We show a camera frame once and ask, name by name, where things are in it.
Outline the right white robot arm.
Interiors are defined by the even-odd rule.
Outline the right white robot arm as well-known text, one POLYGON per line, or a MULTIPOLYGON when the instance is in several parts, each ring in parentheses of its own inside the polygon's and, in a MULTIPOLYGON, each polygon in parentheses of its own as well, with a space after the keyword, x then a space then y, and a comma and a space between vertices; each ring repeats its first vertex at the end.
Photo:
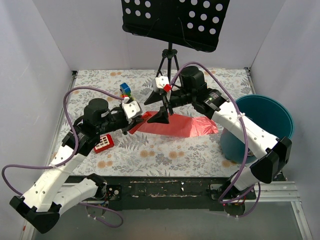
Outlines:
POLYGON ((178 70, 170 80, 156 75, 152 81, 153 91, 145 105, 162 101, 159 111, 147 122, 169 124, 173 109, 191 104, 194 109, 208 119, 222 125, 237 139, 244 143, 244 155, 252 151, 256 162, 249 167, 241 165, 228 181, 216 190, 216 198, 225 203, 238 200, 248 193, 255 184, 269 184, 288 163, 292 141, 284 136, 268 133, 255 124, 245 113, 240 112, 235 100, 226 91, 207 86, 204 73, 196 66, 178 70))

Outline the floral patterned table mat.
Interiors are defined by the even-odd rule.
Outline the floral patterned table mat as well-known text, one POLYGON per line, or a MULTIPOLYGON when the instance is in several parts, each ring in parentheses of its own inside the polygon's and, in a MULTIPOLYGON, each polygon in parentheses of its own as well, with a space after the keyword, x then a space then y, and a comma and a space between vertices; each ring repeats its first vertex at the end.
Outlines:
MULTIPOLYGON (((83 114, 91 99, 100 98, 109 107, 119 105, 114 96, 120 85, 128 84, 133 97, 141 104, 149 97, 155 70, 80 70, 75 78, 75 91, 70 95, 68 113, 72 120, 83 114)), ((74 176, 95 173, 100 176, 150 177, 229 177, 240 165, 225 157, 220 144, 223 127, 214 134, 195 137, 173 137, 144 132, 124 135, 111 133, 114 146, 101 153, 92 151, 72 172, 74 176)))

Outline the red plastic trash bag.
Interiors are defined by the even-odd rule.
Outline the red plastic trash bag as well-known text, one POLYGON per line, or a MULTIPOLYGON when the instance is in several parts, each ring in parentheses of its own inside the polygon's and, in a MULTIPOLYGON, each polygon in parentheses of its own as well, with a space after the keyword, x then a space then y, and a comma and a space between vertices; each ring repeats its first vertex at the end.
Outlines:
POLYGON ((175 113, 169 116, 169 124, 147 123, 147 120, 144 119, 144 123, 136 132, 178 138, 199 137, 219 132, 216 123, 206 116, 190 117, 175 113))

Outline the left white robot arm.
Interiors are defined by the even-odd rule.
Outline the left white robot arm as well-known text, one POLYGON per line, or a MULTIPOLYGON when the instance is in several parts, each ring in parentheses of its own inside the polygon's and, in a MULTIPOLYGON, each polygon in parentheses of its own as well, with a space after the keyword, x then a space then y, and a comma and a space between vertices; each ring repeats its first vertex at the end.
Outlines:
POLYGON ((109 109, 105 99, 90 100, 83 115, 73 124, 74 129, 63 138, 50 165, 28 191, 14 196, 9 204, 40 233, 45 234, 56 225, 64 212, 83 200, 104 199, 109 187, 105 179, 95 173, 68 190, 60 189, 73 170, 100 143, 102 135, 117 130, 127 134, 143 121, 142 113, 142 107, 133 99, 113 109, 109 109))

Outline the red white grid box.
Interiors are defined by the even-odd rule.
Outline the red white grid box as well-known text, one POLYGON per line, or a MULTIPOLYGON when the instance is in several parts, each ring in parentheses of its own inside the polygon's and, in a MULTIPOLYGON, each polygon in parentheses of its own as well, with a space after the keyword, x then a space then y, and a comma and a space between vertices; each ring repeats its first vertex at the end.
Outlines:
POLYGON ((94 147, 94 152, 96 154, 101 153, 105 150, 113 148, 115 146, 112 136, 110 134, 105 134, 100 136, 100 142, 94 147))

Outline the colourful toy brick car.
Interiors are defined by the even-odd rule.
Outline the colourful toy brick car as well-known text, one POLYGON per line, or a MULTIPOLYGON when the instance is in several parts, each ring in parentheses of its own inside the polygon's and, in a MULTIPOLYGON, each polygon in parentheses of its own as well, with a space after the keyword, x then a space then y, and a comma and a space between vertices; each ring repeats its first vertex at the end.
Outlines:
POLYGON ((121 97, 129 97, 135 100, 135 98, 132 96, 132 91, 127 83, 122 83, 119 85, 119 90, 121 92, 121 97))

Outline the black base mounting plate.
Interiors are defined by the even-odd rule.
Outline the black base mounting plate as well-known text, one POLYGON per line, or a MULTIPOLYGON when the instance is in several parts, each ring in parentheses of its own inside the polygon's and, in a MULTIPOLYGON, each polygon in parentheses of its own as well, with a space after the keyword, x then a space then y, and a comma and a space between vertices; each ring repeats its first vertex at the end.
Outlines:
POLYGON ((104 203, 115 211, 124 210, 210 210, 223 211, 215 189, 226 177, 108 176, 107 196, 89 203, 104 203))

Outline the aluminium frame rail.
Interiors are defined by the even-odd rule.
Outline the aluminium frame rail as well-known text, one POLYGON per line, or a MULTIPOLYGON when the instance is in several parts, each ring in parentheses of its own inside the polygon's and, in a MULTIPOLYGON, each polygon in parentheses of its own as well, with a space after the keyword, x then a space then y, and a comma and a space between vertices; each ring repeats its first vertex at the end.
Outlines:
POLYGON ((301 196, 294 181, 273 181, 260 184, 259 202, 300 202, 301 196))

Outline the black perforated music stand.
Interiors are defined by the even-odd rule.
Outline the black perforated music stand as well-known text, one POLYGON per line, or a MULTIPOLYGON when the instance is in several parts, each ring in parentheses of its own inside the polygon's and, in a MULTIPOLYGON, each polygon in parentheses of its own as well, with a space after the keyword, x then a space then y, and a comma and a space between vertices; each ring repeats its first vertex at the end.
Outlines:
POLYGON ((167 73, 177 63, 180 45, 200 52, 217 49, 229 0, 123 0, 122 29, 168 43, 162 52, 167 73))

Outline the teal plastic trash bin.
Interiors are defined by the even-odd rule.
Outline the teal plastic trash bin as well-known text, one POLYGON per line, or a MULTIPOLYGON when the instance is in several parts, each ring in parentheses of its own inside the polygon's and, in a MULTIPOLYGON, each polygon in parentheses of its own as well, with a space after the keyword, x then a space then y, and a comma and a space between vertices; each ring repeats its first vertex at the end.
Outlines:
MULTIPOLYGON (((289 111, 276 100, 258 94, 245 95, 236 100, 240 112, 256 125, 278 138, 292 138, 294 121, 289 111)), ((220 136, 220 147, 224 157, 236 164, 243 162, 245 144, 226 128, 220 136)))

